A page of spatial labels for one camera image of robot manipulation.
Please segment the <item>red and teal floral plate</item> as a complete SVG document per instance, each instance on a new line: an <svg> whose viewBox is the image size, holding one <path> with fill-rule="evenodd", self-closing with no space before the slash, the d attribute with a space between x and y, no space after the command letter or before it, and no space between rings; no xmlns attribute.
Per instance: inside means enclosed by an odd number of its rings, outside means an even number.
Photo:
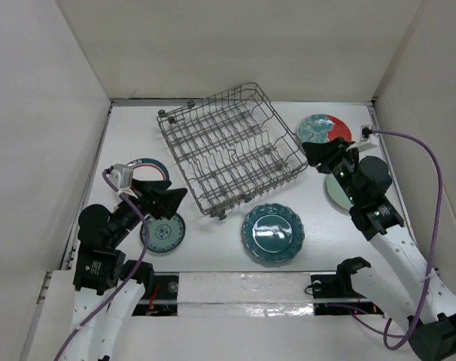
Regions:
<svg viewBox="0 0 456 361"><path fill-rule="evenodd" d="M301 142L325 144L337 138L352 141L351 130L339 118L329 114L313 114L299 124L296 135Z"/></svg>

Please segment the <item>white plate with green rim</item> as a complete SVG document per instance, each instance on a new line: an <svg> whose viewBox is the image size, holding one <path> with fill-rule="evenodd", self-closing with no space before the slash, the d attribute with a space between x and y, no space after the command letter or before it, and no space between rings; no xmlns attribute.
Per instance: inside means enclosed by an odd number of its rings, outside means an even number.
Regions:
<svg viewBox="0 0 456 361"><path fill-rule="evenodd" d="M141 167L148 167L156 169L161 175L164 181L170 180L169 170L166 166L158 161L157 159L152 158L137 158L127 163L128 166L137 169Z"/></svg>

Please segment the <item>light green floral plate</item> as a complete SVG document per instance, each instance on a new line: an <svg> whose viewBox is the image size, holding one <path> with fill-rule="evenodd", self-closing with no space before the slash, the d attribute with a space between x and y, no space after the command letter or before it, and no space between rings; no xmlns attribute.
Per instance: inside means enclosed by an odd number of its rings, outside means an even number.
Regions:
<svg viewBox="0 0 456 361"><path fill-rule="evenodd" d="M344 193L344 190L341 188L337 180L332 174L327 175L326 177L326 188L329 197L340 207L346 211L349 211L353 204L350 199Z"/></svg>

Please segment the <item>small blue patterned plate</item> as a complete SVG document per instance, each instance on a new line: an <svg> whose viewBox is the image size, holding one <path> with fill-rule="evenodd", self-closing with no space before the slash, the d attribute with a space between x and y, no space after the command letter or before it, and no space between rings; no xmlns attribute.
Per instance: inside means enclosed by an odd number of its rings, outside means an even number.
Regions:
<svg viewBox="0 0 456 361"><path fill-rule="evenodd" d="M141 243L147 243L147 250L152 253L169 253L178 247L186 235L186 225L182 216L176 213L172 218L147 217L146 228L141 225Z"/></svg>

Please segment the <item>dark teal scalloped plate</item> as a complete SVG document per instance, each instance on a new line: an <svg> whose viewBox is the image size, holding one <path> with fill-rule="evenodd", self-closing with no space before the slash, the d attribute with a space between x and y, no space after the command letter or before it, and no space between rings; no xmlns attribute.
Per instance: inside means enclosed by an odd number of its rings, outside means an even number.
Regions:
<svg viewBox="0 0 456 361"><path fill-rule="evenodd" d="M256 259L276 263L292 260L302 249L305 230L297 213L278 203L259 205L244 218L241 237Z"/></svg>

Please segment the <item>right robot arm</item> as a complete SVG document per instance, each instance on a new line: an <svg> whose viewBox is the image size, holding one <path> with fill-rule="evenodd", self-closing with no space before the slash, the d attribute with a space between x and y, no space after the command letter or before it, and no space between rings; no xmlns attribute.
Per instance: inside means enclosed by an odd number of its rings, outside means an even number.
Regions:
<svg viewBox="0 0 456 361"><path fill-rule="evenodd" d="M402 284L394 287L361 257L337 266L335 287L344 296L358 293L388 315L403 331L402 340L421 360L456 354L456 295L406 234L404 220L385 193L392 184L387 163L360 157L342 138L302 145L308 164L334 176L351 200L352 223L391 267Z"/></svg>

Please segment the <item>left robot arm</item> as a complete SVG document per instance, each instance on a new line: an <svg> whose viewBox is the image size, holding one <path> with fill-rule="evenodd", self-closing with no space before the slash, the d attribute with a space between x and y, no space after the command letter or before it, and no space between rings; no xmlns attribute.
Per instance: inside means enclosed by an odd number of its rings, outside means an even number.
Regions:
<svg viewBox="0 0 456 361"><path fill-rule="evenodd" d="M114 211L90 205L78 218L71 332L56 360L115 359L136 305L155 287L153 266L143 256L127 260L118 246L147 217L173 217L187 194L168 180L106 183L121 201Z"/></svg>

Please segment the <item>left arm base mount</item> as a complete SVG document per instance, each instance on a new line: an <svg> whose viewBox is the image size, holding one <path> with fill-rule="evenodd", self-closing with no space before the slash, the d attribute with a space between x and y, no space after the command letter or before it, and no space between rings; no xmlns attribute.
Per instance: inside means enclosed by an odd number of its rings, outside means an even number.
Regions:
<svg viewBox="0 0 456 361"><path fill-rule="evenodd" d="M178 273L156 273L154 285L135 306L133 317L171 317L178 315Z"/></svg>

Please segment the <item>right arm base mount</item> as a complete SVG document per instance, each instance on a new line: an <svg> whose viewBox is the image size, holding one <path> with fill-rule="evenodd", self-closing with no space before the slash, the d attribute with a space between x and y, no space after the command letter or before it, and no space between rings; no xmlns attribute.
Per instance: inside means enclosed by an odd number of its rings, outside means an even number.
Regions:
<svg viewBox="0 0 456 361"><path fill-rule="evenodd" d="M311 274L304 293L312 298L316 316L383 315L382 310L364 296L343 287L334 273Z"/></svg>

